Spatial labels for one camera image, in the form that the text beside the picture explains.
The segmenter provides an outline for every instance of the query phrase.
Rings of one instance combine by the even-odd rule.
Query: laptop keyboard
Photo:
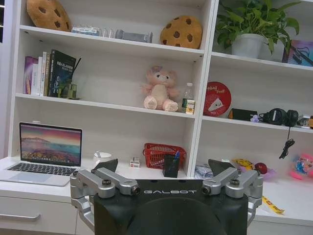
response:
[[[69,176],[76,169],[71,168],[71,167],[55,166],[55,165],[19,163],[9,168],[8,170]]]

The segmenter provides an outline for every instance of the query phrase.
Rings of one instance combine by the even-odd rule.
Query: cookie pillow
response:
[[[36,27],[71,32],[72,24],[57,0],[27,0],[26,8]]]
[[[202,26],[196,17],[179,16],[162,30],[160,40],[164,45],[199,49],[202,40]]]

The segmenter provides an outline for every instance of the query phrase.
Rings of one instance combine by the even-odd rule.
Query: drawer handle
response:
[[[36,216],[22,216],[22,215],[12,215],[12,214],[0,214],[0,219],[14,219],[18,221],[25,222],[35,222],[40,218],[40,214]]]

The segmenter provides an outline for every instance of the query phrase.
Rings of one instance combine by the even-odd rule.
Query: laptop screen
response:
[[[82,130],[20,123],[21,160],[80,166]]]

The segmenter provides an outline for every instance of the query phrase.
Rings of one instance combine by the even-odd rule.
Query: red basket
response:
[[[143,150],[143,155],[146,157],[146,166],[154,169],[163,169],[164,155],[175,155],[177,151],[180,153],[179,167],[182,168],[186,159],[186,151],[183,148],[165,144],[146,143]]]

